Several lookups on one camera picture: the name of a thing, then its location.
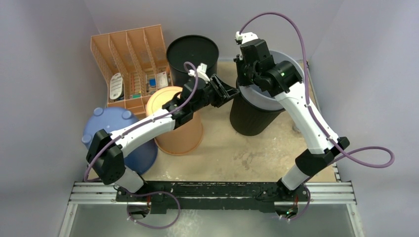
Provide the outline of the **grey plastic bucket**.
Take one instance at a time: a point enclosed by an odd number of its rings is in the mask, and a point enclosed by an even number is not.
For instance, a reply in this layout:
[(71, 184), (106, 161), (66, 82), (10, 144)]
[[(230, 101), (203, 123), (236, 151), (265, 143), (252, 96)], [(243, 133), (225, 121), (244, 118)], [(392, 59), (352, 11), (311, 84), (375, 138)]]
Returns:
[[(291, 62), (296, 67), (302, 79), (304, 79), (304, 69), (296, 60), (279, 51), (269, 50), (269, 52), (273, 56), (275, 63), (280, 63), (282, 61)], [(236, 84), (241, 95), (251, 105), (266, 111), (279, 111), (284, 109), (284, 107), (274, 97), (270, 96), (267, 91), (262, 92), (258, 86), (254, 84), (242, 86), (239, 85), (238, 82), (236, 82)]]

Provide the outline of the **black ribbed bin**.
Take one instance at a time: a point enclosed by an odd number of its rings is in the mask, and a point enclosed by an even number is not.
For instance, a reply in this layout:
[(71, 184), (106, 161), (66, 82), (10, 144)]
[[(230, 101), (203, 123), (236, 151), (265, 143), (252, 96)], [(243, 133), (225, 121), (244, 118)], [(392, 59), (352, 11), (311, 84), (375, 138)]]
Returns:
[(252, 105), (243, 95), (233, 99), (230, 111), (230, 123), (240, 134), (255, 136), (260, 134), (285, 109), (264, 110)]

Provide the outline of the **dark navy cylindrical bin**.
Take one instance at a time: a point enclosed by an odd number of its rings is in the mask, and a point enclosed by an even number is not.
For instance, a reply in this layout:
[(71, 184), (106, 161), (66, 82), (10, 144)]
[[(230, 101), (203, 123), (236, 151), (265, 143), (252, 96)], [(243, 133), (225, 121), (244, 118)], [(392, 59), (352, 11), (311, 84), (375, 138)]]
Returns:
[(207, 65), (206, 74), (210, 77), (217, 73), (219, 49), (214, 41), (200, 35), (186, 35), (174, 40), (167, 48), (167, 61), (174, 86), (182, 87), (189, 76), (184, 62), (194, 66)]

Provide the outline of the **orange plastic bucket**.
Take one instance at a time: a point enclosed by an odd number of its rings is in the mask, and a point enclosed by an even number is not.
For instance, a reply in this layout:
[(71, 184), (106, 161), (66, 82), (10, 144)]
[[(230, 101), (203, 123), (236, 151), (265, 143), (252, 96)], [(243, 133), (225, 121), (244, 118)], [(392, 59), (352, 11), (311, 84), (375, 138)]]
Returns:
[[(181, 91), (182, 88), (178, 86), (168, 86), (157, 90), (146, 104), (146, 115), (149, 116), (160, 109), (164, 103), (173, 98), (175, 93)], [(190, 121), (174, 131), (156, 137), (155, 142), (165, 153), (170, 155), (184, 155), (200, 145), (203, 134), (204, 129), (201, 114), (195, 112)]]

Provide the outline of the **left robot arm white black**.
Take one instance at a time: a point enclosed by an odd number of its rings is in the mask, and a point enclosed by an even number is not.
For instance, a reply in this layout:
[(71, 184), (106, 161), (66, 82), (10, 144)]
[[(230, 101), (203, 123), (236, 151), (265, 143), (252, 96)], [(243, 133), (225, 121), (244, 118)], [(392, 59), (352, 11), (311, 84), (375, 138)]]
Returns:
[(183, 126), (203, 107), (219, 108), (239, 93), (237, 88), (229, 86), (216, 74), (209, 80), (190, 79), (180, 92), (146, 118), (110, 133), (104, 129), (97, 131), (86, 155), (87, 172), (94, 170), (97, 180), (105, 185), (116, 184), (126, 189), (135, 202), (145, 200), (147, 188), (144, 180), (126, 166), (126, 156), (155, 137)]

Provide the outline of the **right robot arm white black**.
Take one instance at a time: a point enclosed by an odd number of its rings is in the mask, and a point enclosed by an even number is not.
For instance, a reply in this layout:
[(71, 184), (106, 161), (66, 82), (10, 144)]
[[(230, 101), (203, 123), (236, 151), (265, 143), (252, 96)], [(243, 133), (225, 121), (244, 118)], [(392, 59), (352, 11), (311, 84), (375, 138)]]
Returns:
[(350, 142), (338, 136), (312, 105), (305, 73), (295, 60), (288, 56), (275, 60), (263, 39), (240, 40), (238, 45), (241, 54), (234, 61), (239, 85), (255, 85), (269, 93), (289, 113), (306, 141), (307, 149), (277, 182), (279, 198), (289, 201), (299, 186), (332, 163)]

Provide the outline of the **small boxes in organizer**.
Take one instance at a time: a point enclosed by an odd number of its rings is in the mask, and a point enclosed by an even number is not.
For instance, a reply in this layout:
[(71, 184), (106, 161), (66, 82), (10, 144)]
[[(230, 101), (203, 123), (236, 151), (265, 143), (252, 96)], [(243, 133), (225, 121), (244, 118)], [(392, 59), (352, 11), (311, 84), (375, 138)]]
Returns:
[(156, 76), (153, 72), (144, 73), (143, 79), (145, 79), (145, 83), (141, 85), (142, 80), (138, 73), (130, 73), (129, 99), (150, 96), (162, 88), (173, 85), (170, 75), (166, 71), (160, 71)]

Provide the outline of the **small clear plastic cup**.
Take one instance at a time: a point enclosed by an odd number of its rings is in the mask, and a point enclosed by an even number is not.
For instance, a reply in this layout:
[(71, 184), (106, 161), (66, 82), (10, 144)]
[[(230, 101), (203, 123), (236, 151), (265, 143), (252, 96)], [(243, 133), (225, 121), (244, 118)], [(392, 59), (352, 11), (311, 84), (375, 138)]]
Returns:
[(298, 127), (295, 123), (293, 124), (292, 129), (293, 129), (294, 132), (300, 133), (300, 130), (298, 129)]

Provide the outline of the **orange plastic file organizer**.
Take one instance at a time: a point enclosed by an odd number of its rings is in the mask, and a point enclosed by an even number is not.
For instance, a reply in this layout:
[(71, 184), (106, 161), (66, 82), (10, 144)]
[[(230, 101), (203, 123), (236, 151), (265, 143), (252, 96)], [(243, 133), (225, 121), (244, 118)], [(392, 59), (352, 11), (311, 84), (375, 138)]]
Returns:
[(108, 88), (114, 74), (121, 73), (123, 76), (123, 98), (110, 100), (108, 93), (107, 107), (121, 107), (130, 110), (139, 119), (144, 118), (151, 95), (129, 99), (130, 73), (138, 73), (141, 85), (145, 83), (144, 73), (153, 72), (156, 76), (160, 71), (166, 71), (170, 75), (161, 25), (92, 36), (90, 49)]

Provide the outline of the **white oval package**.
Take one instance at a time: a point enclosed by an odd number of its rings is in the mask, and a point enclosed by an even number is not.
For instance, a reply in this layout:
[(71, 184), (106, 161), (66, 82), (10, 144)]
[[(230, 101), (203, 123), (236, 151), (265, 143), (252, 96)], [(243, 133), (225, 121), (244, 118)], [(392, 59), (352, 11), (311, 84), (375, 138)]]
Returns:
[(114, 74), (109, 81), (109, 99), (119, 100), (124, 95), (124, 80), (121, 73)]

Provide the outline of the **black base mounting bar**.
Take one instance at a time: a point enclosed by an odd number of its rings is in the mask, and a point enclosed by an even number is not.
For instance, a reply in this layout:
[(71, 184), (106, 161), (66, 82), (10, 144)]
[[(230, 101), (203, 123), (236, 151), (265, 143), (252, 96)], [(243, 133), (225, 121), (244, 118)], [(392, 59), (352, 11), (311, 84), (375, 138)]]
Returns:
[(307, 188), (294, 191), (277, 182), (148, 181), (136, 193), (117, 189), (117, 202), (149, 204), (153, 214), (169, 209), (257, 210), (262, 213), (297, 213), (298, 205), (309, 201)]

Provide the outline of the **aluminium frame rail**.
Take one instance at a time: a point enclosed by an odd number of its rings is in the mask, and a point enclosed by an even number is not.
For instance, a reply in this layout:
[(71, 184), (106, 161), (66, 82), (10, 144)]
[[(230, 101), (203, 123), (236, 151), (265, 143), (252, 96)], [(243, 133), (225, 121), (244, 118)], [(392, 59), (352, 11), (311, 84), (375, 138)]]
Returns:
[[(309, 182), (312, 204), (356, 204), (357, 200), (349, 182)], [(68, 204), (116, 204), (117, 191), (113, 185), (101, 183), (75, 183)]]

